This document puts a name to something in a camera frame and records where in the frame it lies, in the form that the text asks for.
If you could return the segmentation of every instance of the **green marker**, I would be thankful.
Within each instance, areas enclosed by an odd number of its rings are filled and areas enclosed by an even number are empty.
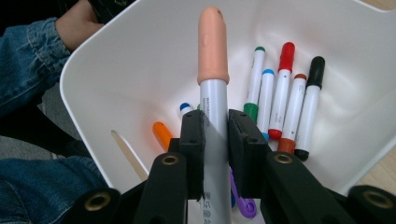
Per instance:
[[[253,65],[251,66],[250,80],[247,89],[247,99],[244,104],[244,112],[247,113],[255,123],[257,122],[257,113],[259,111],[258,102],[264,58],[265,49],[263,47],[257,47],[254,50]]]

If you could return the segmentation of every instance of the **purple marker cap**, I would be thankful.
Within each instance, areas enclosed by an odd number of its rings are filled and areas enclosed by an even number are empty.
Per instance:
[[[236,189],[235,182],[233,181],[233,170],[230,168],[230,182],[231,190],[233,191],[233,196],[236,199],[236,204],[238,204],[239,211],[242,216],[247,218],[253,218],[257,214],[256,203],[253,199],[243,199],[238,195],[238,190]]]

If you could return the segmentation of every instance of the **denim jeans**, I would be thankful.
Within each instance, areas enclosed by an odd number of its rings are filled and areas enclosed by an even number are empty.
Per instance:
[[[61,223],[75,200],[106,182],[92,159],[0,161],[0,223]]]
[[[70,52],[55,21],[9,27],[0,37],[0,118],[59,81]]]

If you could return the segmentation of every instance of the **white container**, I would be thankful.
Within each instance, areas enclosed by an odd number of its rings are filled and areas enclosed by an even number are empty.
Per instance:
[[[243,110],[254,49],[277,70],[282,45],[296,54],[291,78],[326,60],[311,154],[305,165],[346,194],[396,145],[396,11],[346,0],[141,0],[76,50],[61,91],[73,121],[110,187],[140,183],[111,131],[149,169],[163,150],[151,126],[179,137],[178,107],[199,104],[198,19],[217,6],[227,24],[228,106]]]

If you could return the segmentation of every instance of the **white marker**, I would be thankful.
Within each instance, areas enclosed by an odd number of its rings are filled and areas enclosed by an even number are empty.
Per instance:
[[[324,65],[325,62],[322,57],[315,57],[311,62],[309,77],[306,82],[303,112],[297,131],[296,148],[294,149],[294,155],[302,161],[308,159],[311,148],[311,137],[317,114],[319,94],[322,88]]]
[[[283,124],[282,137],[279,139],[278,151],[293,154],[296,143],[298,121],[305,93],[306,75],[299,74],[294,77],[291,86],[288,110],[286,111],[285,123]]]
[[[183,104],[180,105],[181,116],[189,113],[192,110],[194,110],[194,108],[189,103],[183,103]]]
[[[283,45],[276,82],[276,92],[271,110],[268,134],[277,140],[282,136],[283,121],[285,119],[286,101],[288,100],[290,74],[294,60],[294,44],[288,42]]]
[[[228,164],[228,106],[226,28],[220,10],[207,7],[198,29],[198,84],[200,109],[205,113],[204,198],[202,223],[231,223]]]
[[[257,127],[262,135],[268,141],[268,125],[271,115],[271,103],[274,87],[274,71],[272,69],[265,69],[262,72],[262,84],[260,86],[259,97],[259,112],[257,115]]]
[[[265,49],[257,47],[254,50],[253,65],[247,89],[247,99],[244,104],[244,112],[256,123],[259,107],[260,83],[262,82],[262,64],[264,63]]]

